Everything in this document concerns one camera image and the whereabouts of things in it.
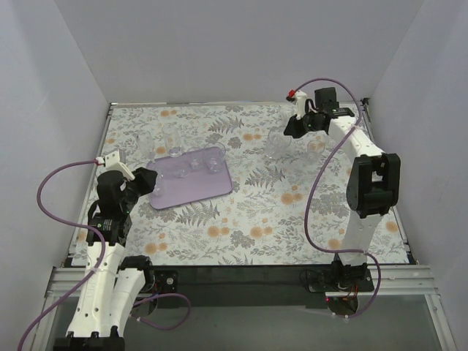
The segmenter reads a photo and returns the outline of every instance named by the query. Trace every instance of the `white wall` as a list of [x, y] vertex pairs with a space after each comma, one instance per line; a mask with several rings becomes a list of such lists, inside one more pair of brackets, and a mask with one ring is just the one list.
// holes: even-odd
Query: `white wall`
[[370, 97], [422, 2], [56, 0], [111, 102], [283, 101], [318, 76]]
[[468, 350], [468, 1], [426, 0], [371, 98], [377, 141], [402, 161], [399, 209]]
[[[37, 186], [96, 156], [108, 105], [53, 0], [0, 1], [0, 52], [0, 350], [16, 350], [72, 235], [39, 211]], [[90, 172], [54, 178], [45, 205], [77, 219]]]

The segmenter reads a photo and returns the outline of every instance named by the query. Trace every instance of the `table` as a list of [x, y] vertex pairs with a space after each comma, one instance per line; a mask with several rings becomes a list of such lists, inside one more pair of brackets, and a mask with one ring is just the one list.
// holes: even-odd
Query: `table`
[[[154, 265], [329, 263], [333, 255], [307, 243], [303, 217], [312, 183], [334, 143], [329, 142], [322, 157], [311, 162], [306, 158], [307, 143], [328, 137], [323, 132], [309, 133], [294, 140], [281, 159], [266, 159], [265, 139], [271, 128], [284, 126], [280, 112], [285, 106], [245, 103], [114, 108], [102, 154], [122, 148], [131, 170], [144, 166], [148, 160], [138, 151], [135, 135], [148, 130], [156, 141], [158, 156], [164, 156], [161, 128], [175, 123], [186, 149], [214, 141], [226, 145], [234, 183], [230, 195], [162, 211], [154, 210], [147, 196], [141, 197], [132, 211], [126, 255], [148, 255]], [[352, 105], [345, 106], [357, 113]], [[350, 215], [345, 198], [350, 170], [351, 162], [339, 151], [312, 201], [309, 229], [322, 247], [338, 249], [341, 245]], [[86, 208], [96, 199], [94, 176]], [[85, 237], [85, 230], [77, 230], [72, 265], [86, 263]], [[393, 211], [378, 226], [369, 251], [381, 263], [408, 263]]]

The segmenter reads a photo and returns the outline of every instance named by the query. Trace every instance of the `purple tray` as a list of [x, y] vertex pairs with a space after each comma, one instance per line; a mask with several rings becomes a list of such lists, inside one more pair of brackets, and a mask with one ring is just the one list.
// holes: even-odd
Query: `purple tray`
[[[203, 150], [197, 150], [187, 154], [200, 153], [201, 156], [202, 152]], [[177, 162], [177, 157], [162, 157], [148, 163], [147, 167], [169, 170]], [[161, 196], [149, 195], [150, 204], [156, 210], [229, 194], [233, 190], [233, 181], [225, 162], [224, 169], [220, 172], [211, 173], [202, 165], [200, 169], [192, 170], [186, 178], [176, 178], [166, 171], [163, 189], [164, 194]]]

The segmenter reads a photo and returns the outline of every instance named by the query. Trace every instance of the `floral pattern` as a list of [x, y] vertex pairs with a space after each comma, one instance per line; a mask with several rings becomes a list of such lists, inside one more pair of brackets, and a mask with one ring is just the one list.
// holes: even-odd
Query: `floral pattern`
[[[148, 197], [140, 198], [132, 211], [126, 255], [148, 255], [154, 265], [329, 263], [333, 255], [307, 242], [303, 219], [312, 183], [336, 143], [323, 132], [309, 133], [294, 140], [281, 158], [266, 159], [263, 148], [269, 130], [282, 130], [286, 123], [282, 109], [283, 104], [116, 107], [103, 154], [122, 148], [131, 170], [144, 166], [148, 160], [138, 151], [135, 135], [148, 130], [156, 143], [156, 156], [162, 157], [166, 152], [162, 125], [174, 123], [185, 149], [224, 143], [234, 186], [229, 195], [161, 211], [150, 206]], [[326, 144], [320, 157], [307, 152], [311, 140]], [[339, 151], [312, 201], [309, 232], [322, 247], [341, 246], [350, 215], [345, 199], [350, 169], [350, 161]], [[100, 172], [98, 168], [88, 206], [97, 199]], [[86, 262], [85, 237], [81, 231], [76, 235], [73, 265]], [[381, 263], [407, 263], [393, 212], [378, 226], [370, 251]]]

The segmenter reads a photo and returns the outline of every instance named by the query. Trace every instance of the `gray floor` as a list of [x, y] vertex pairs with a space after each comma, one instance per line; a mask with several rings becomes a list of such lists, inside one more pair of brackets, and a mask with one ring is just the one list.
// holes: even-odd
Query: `gray floor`
[[[51, 339], [63, 336], [77, 298], [58, 310]], [[366, 298], [360, 298], [361, 305]], [[423, 296], [382, 296], [363, 316], [344, 322], [300, 307], [195, 308], [185, 325], [162, 332], [131, 319], [126, 351], [143, 350], [441, 350]], [[156, 310], [170, 325], [183, 309]], [[48, 350], [52, 350], [49, 341]]]

